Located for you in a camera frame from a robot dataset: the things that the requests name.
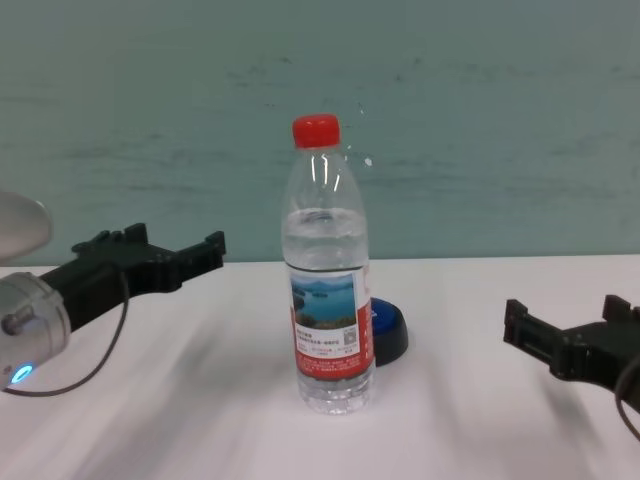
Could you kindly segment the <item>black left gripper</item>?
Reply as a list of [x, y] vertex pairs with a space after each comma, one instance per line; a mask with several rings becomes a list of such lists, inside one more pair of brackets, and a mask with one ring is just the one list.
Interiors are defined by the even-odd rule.
[[174, 253], [147, 243], [144, 223], [123, 230], [102, 230], [71, 248], [77, 255], [75, 260], [41, 276], [61, 295], [73, 331], [128, 298], [174, 292], [184, 282], [224, 265], [223, 231]]

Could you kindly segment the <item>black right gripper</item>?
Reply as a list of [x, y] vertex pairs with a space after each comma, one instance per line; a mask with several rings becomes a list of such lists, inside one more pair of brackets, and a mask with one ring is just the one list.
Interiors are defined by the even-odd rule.
[[549, 367], [559, 380], [596, 385], [613, 392], [622, 371], [639, 354], [640, 309], [617, 295], [606, 295], [602, 318], [561, 330], [506, 301], [503, 341]]

